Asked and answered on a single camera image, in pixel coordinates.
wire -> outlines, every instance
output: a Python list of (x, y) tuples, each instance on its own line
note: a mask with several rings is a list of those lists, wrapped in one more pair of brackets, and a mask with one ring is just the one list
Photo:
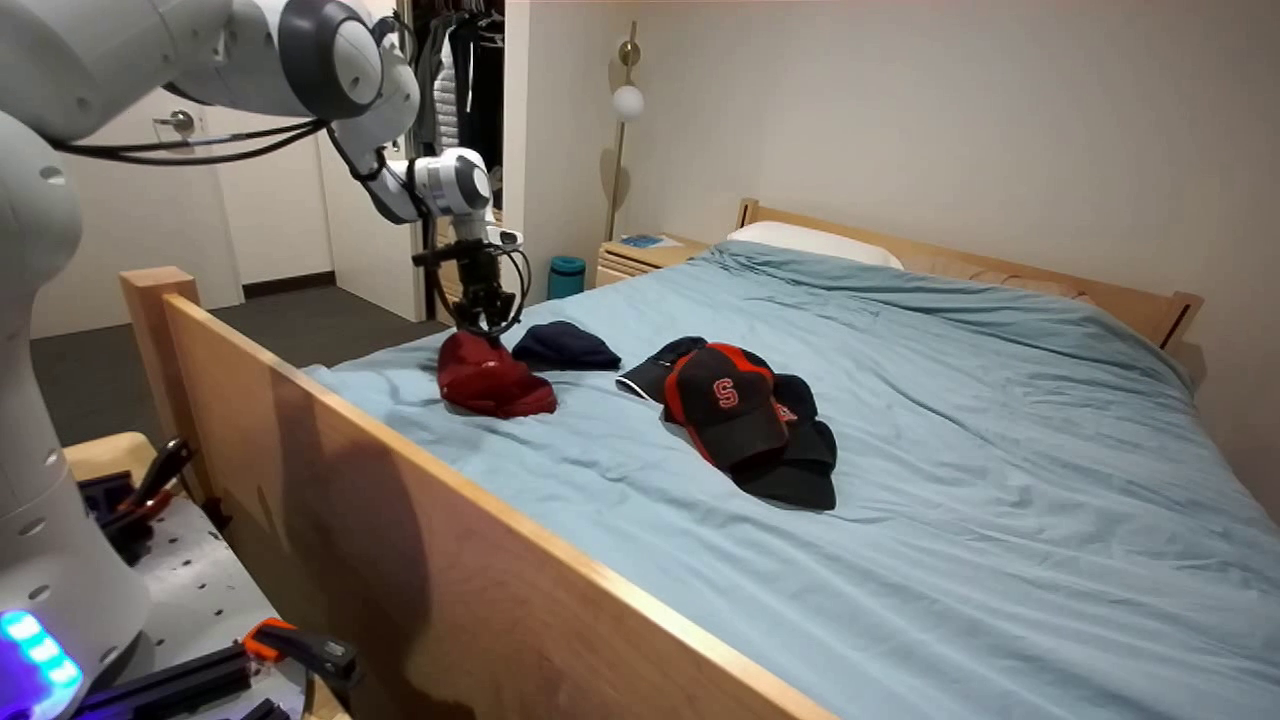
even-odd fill
[[(514, 324), (522, 324), (522, 316), (526, 316), (526, 302), (530, 302), (530, 296), (531, 296), (531, 258), (530, 258), (530, 251), (522, 247), (522, 245), (483, 245), (479, 251), (490, 251), (490, 257), (496, 257), (496, 258), (510, 258), (514, 263), (514, 272), (517, 272), (517, 296), (514, 296), (514, 310), (510, 310), (510, 318), (501, 318), (496, 329), (490, 329), (491, 335), (505, 335)], [(444, 263), (455, 263), (459, 257), (450, 257), (450, 251), (433, 251), (428, 258), (424, 258), (424, 267), (438, 277), (438, 301), (440, 301), (440, 307), (455, 318), (455, 310), (451, 310), (451, 301), (450, 301), (450, 291), (444, 291), (444, 277), (440, 277), (440, 267)]]
[(108, 161), (108, 164), (143, 164), (143, 167), (199, 167), (199, 164), (243, 164), (243, 161), (261, 161), (269, 150), (281, 150), (290, 142), (300, 142), (307, 136), (318, 136), (324, 123), (304, 123), (294, 136), (281, 136), (272, 142), (248, 147), (248, 150), (229, 150), (229, 154), (136, 154), (136, 150), (122, 150), (122, 147), (93, 147), (93, 142), (63, 142), (62, 150), (67, 154), (90, 154), (90, 161)]
[(276, 123), (276, 126), (258, 126), (258, 133), (229, 133), (229, 136), (170, 138), (170, 142), (54, 142), (54, 147), (62, 147), (62, 150), (171, 150), (171, 147), (248, 142), (248, 138), (265, 138), (265, 136), (304, 133), (304, 126), (324, 126), (324, 118)]

red cloth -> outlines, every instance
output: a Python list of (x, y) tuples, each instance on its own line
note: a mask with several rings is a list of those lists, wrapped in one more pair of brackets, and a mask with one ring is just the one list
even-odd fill
[(479, 415), (557, 410), (549, 379), (531, 376), (501, 340), (451, 330), (438, 363), (440, 396)]

wooden bed frame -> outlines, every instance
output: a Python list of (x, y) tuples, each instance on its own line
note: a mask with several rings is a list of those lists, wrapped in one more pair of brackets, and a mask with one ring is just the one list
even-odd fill
[[(758, 201), (740, 220), (829, 220)], [(884, 240), (911, 267), (1063, 282), (1151, 345), (1194, 296)], [(531, 525), (197, 302), (180, 267), (123, 277), (165, 432), (272, 604), (362, 652), (362, 716), (829, 716), (659, 594)]]

light blue bedsheet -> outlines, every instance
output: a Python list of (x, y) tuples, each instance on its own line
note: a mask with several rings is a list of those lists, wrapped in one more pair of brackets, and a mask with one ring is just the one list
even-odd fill
[(735, 490), (613, 371), (538, 418), (450, 410), (444, 335), (318, 376), (839, 716), (1280, 716), (1280, 534), (1084, 302), (720, 245), (538, 318), (804, 376), (839, 509)]

bed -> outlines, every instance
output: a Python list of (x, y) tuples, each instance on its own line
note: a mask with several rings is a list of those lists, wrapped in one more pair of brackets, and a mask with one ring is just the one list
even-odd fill
[(366, 716), (1277, 716), (1280, 540), (1160, 352), (1194, 296), (762, 220), (910, 272), (730, 240), (526, 324), (810, 376), (829, 516), (735, 490), (607, 371), (505, 424), (440, 404), (440, 335), (300, 371), (177, 267), (123, 291), (197, 490), (276, 609), (362, 648)]

